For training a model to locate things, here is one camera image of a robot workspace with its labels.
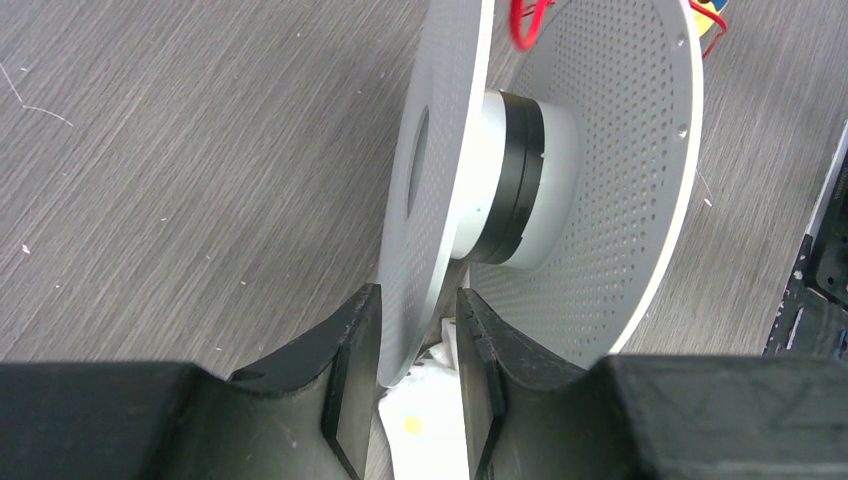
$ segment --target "wire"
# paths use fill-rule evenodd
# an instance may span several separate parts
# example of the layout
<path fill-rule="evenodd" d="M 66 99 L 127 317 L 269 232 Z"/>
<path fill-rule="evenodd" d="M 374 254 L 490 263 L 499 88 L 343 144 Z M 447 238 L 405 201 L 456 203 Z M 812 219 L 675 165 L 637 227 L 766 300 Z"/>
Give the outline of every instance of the wire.
<path fill-rule="evenodd" d="M 718 25 L 719 28 L 721 28 L 721 31 L 718 32 L 715 37 L 713 37 L 713 40 L 710 42 L 710 46 L 708 46 L 707 49 L 704 50 L 704 54 L 701 58 L 707 58 L 707 55 L 709 55 L 710 52 L 713 51 L 713 47 L 716 46 L 716 42 L 718 42 L 718 39 L 721 38 L 722 35 L 727 33 L 727 22 L 725 22 L 724 19 L 721 18 L 718 13 L 707 10 L 701 4 L 695 2 L 695 0 L 689 0 L 689 5 L 692 7 L 693 10 L 709 18 L 710 20 L 715 22 L 715 24 Z"/>
<path fill-rule="evenodd" d="M 519 50 L 526 52 L 533 48 L 536 40 L 539 38 L 539 31 L 542 29 L 542 21 L 545 19 L 545 9 L 554 2 L 542 0 L 534 5 L 524 6 L 524 0 L 511 0 L 509 10 L 509 33 L 512 36 L 512 43 Z M 524 17 L 533 16 L 533 21 L 530 23 L 530 29 L 524 35 L 521 32 L 521 20 Z"/>

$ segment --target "gray wooden floor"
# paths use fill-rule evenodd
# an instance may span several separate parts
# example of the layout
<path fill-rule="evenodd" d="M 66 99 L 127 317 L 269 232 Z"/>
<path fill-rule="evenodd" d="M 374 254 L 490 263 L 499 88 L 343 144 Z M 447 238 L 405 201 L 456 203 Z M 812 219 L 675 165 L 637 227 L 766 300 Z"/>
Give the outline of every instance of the gray wooden floor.
<path fill-rule="evenodd" d="M 630 351 L 762 347 L 848 118 L 845 3 L 762 4 L 731 2 L 706 62 L 710 193 L 696 185 Z M 226 374 L 372 280 L 425 9 L 0 2 L 20 96 L 0 83 L 0 358 Z M 502 87 L 518 58 L 504 21 L 499 5 L 489 83 Z M 371 453 L 369 477 L 388 477 L 379 436 Z"/>

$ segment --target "perforated plate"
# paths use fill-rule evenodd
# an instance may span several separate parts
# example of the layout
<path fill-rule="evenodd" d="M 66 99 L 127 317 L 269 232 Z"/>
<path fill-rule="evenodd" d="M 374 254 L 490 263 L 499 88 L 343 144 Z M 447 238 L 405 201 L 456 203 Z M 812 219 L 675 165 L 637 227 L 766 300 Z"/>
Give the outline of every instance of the perforated plate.
<path fill-rule="evenodd" d="M 394 385 L 424 340 L 447 270 L 458 212 L 457 166 L 480 122 L 493 0 L 432 0 L 412 69 L 383 226 L 378 379 Z M 416 148 L 426 137 L 423 148 Z"/>
<path fill-rule="evenodd" d="M 562 2 L 508 89 L 579 119 L 577 190 L 540 267 L 473 265 L 471 285 L 510 324 L 582 367 L 629 339 L 680 234 L 703 110 L 689 8 Z"/>

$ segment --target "black band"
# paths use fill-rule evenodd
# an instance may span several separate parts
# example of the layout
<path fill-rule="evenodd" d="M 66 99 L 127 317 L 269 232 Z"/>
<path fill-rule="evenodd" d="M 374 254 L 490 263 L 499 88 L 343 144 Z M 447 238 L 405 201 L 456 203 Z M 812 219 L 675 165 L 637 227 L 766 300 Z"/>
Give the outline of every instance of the black band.
<path fill-rule="evenodd" d="M 545 122 L 539 104 L 504 92 L 501 97 L 506 114 L 503 167 L 483 231 L 466 257 L 489 264 L 509 260 L 521 245 L 539 192 L 545 150 Z"/>

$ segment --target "yellow object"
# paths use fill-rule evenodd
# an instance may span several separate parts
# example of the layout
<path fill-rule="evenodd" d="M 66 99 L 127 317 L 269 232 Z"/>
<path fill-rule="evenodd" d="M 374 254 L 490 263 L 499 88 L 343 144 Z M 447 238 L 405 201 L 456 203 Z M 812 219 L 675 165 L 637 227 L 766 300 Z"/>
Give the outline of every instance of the yellow object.
<path fill-rule="evenodd" d="M 715 6 L 713 6 L 713 2 L 704 3 L 701 6 L 711 12 L 718 13 L 715 9 Z M 713 26 L 714 22 L 708 17 L 701 15 L 699 12 L 692 10 L 692 13 L 695 14 L 695 27 L 698 29 L 698 36 L 703 37 L 704 34 L 707 33 L 707 31 L 710 29 L 710 27 Z"/>
<path fill-rule="evenodd" d="M 421 435 L 424 425 L 418 417 L 406 417 L 406 420 L 403 422 L 403 429 L 413 435 Z"/>

